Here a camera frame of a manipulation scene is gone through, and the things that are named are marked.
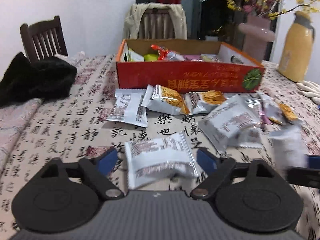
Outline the orange print snack packet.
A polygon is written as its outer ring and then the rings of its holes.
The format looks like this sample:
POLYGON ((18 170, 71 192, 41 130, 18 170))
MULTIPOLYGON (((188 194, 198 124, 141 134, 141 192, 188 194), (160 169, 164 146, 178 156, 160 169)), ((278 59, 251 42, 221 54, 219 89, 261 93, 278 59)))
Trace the orange print snack packet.
POLYGON ((179 92, 161 85, 147 86, 142 106, 150 111, 168 115, 186 115, 190 113, 179 92))

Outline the green snack packet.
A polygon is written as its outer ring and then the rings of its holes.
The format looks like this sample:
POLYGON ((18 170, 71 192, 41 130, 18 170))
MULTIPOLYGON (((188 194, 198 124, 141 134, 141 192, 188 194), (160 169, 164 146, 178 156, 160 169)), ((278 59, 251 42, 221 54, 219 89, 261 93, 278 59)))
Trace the green snack packet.
POLYGON ((124 54, 125 62, 144 62, 144 56, 129 48, 124 54))
POLYGON ((146 54, 144 55, 145 62, 153 62, 158 60, 158 54, 146 54))

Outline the red snack bag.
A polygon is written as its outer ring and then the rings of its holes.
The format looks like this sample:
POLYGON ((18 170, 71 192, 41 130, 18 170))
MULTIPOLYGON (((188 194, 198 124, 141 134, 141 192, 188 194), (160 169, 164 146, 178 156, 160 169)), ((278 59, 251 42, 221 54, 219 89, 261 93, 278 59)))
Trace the red snack bag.
POLYGON ((158 46, 155 44, 151 45, 151 48, 153 50, 158 51, 158 61, 185 61, 184 56, 182 56, 181 54, 179 54, 176 51, 170 50, 168 48, 165 48, 163 46, 158 46))

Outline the large white snack packet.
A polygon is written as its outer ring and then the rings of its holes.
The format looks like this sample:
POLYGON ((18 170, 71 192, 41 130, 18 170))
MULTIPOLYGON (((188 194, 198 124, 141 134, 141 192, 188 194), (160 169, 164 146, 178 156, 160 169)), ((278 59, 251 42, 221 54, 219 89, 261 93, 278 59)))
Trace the large white snack packet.
POLYGON ((239 95, 228 98, 213 109, 198 127, 219 154, 224 154, 229 141, 244 129, 260 124, 260 120, 239 95))

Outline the white grey snack packet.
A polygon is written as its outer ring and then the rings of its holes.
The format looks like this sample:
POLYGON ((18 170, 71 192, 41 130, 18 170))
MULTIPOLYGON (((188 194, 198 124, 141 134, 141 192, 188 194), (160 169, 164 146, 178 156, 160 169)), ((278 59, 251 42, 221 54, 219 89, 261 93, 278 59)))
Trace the white grey snack packet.
POLYGON ((116 102, 106 121, 122 122, 147 128, 146 109, 142 106, 145 93, 145 89, 117 88, 115 91, 116 102))

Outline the pink snack packet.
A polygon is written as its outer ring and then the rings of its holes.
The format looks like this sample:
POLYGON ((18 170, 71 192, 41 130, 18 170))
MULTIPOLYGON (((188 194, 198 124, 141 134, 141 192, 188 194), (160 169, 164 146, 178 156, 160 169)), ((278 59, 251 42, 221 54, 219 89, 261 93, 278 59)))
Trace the pink snack packet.
POLYGON ((203 58, 201 57, 201 55, 184 55, 183 57, 185 61, 196 61, 196 62, 203 61, 203 58))

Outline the small orange silver packet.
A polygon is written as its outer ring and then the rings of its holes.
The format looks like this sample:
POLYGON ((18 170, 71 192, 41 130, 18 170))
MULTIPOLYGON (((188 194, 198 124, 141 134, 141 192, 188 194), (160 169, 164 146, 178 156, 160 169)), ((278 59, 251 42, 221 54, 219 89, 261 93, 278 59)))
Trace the small orange silver packet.
POLYGON ((292 108, 283 103, 276 103, 270 96, 262 91, 257 91, 259 98, 262 100, 264 116, 278 125, 297 124, 300 119, 293 112, 292 108))

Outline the calligraphy tablecloth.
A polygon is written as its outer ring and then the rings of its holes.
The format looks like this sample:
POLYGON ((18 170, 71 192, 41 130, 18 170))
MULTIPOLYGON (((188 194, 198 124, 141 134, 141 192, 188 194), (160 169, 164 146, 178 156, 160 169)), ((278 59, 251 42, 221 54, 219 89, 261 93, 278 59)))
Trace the calligraphy tablecloth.
MULTIPOLYGON (((216 155, 216 150, 203 135, 197 122, 203 115, 178 115, 149 112, 148 127, 106 122, 113 107, 112 90, 117 87, 115 56, 96 56, 78 64, 78 76, 69 98, 43 103, 21 133, 19 140, 1 169, 1 239, 8 239, 18 227, 11 213, 15 194, 52 158, 64 162, 77 162, 83 157, 100 155, 110 147, 118 151, 117 163, 110 180, 122 191, 127 191, 127 166, 124 143, 166 137, 183 131, 189 138, 195 156, 199 147, 206 147, 216 155)), ((300 94, 295 83, 281 76, 276 63, 264 61, 264 77, 260 90, 275 102, 289 105, 303 121, 302 136, 307 154, 319 155, 319 109, 311 100, 300 94)), ((237 162, 250 162, 255 158, 273 164, 273 147, 268 132, 280 129, 278 125, 265 125, 261 138, 263 149, 227 149, 227 155, 237 162)), ((201 183, 206 174, 200 170, 196 179, 165 179, 146 190, 185 190, 190 192, 201 183)), ((319 192, 315 189, 293 186, 303 197, 305 207, 297 231, 306 239, 319 239, 319 192)))

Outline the white gloves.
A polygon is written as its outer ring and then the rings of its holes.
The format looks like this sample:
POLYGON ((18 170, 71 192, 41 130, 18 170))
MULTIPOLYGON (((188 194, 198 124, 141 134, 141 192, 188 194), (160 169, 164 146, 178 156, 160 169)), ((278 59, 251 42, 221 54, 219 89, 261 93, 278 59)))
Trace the white gloves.
POLYGON ((320 105, 320 85, 312 81, 305 81, 296 83, 300 89, 301 94, 311 99, 316 105, 320 105))

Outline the yellow thermos jug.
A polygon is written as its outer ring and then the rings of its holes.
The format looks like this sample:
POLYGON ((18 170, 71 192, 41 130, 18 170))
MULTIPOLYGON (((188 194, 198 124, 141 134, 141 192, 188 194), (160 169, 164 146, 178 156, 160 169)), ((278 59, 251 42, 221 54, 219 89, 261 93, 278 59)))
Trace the yellow thermos jug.
POLYGON ((310 16, 295 12, 295 20, 287 32, 278 72, 293 82, 303 81, 308 70, 315 29, 310 16))

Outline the folded pink woven blanket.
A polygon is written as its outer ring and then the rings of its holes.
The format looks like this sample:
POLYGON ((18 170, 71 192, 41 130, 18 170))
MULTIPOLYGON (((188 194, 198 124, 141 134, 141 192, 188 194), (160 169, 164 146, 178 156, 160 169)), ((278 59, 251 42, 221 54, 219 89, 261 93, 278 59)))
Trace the folded pink woven blanket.
POLYGON ((1 173, 14 145, 41 104, 41 99, 34 98, 1 108, 1 173))

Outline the black cloth bundle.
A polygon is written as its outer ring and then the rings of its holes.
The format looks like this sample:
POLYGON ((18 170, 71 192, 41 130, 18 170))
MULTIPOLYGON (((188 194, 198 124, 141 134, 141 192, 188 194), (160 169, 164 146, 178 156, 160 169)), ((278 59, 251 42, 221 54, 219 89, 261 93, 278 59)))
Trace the black cloth bundle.
POLYGON ((1 80, 1 106, 30 99, 63 99, 69 96, 77 68, 57 57, 31 63, 18 53, 1 80))

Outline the red cardboard snack box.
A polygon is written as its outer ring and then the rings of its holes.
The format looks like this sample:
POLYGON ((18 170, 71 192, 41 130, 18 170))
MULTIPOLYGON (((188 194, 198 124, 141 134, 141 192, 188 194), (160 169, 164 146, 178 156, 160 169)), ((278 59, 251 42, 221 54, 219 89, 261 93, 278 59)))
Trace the red cardboard snack box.
POLYGON ((179 39, 124 39, 116 56, 116 68, 120 88, 162 85, 182 94, 208 90, 254 92, 265 72, 260 62, 225 42, 179 39), (219 61, 129 61, 130 50, 141 56, 155 54, 153 45, 180 55, 215 54, 219 61))

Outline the pink ceramic vase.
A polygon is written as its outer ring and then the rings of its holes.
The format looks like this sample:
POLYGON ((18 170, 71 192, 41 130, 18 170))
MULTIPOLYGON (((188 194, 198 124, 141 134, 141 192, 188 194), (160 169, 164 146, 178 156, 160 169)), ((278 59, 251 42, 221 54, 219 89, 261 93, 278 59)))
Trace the pink ceramic vase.
POLYGON ((273 42, 275 33, 270 29, 268 18, 248 15, 246 23, 241 23, 238 29, 245 35, 242 51, 257 61, 263 61, 267 44, 273 42))

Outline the dark wooden chair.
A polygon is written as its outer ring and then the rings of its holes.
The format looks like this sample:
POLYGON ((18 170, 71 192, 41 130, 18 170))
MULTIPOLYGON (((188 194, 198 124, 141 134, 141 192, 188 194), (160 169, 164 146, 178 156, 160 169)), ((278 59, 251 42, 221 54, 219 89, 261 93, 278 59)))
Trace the dark wooden chair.
POLYGON ((20 35, 27 58, 31 63, 56 54, 68 56, 60 16, 52 20, 20 26, 20 35))

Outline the beige jacket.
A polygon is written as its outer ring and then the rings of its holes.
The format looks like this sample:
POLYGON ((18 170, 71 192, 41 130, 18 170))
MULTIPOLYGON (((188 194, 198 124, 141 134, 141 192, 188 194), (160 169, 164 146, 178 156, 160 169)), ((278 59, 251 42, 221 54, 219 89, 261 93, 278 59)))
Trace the beige jacket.
POLYGON ((186 40, 187 21, 183 6, 180 4, 163 4, 163 3, 140 3, 133 4, 124 19, 123 38, 137 39, 140 21, 147 9, 168 9, 171 17, 175 37, 177 39, 186 40))

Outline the wooden chair with jacket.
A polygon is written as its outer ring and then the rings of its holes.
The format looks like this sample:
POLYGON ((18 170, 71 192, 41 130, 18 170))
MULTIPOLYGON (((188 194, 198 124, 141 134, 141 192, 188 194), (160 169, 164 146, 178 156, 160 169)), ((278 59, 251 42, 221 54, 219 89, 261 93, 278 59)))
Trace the wooden chair with jacket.
POLYGON ((168 9, 147 9, 140 21, 138 38, 170 39, 175 37, 168 9))

